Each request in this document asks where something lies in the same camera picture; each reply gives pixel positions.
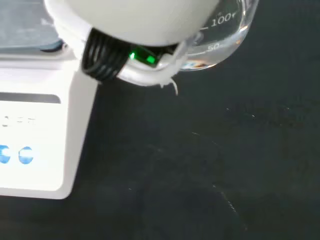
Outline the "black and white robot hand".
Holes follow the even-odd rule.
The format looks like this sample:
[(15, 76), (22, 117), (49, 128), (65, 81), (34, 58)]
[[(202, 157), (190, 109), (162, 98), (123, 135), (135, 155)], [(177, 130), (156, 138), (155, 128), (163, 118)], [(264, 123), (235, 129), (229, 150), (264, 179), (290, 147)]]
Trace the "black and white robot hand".
[(217, 0), (47, 0), (80, 71), (151, 87), (174, 85)]

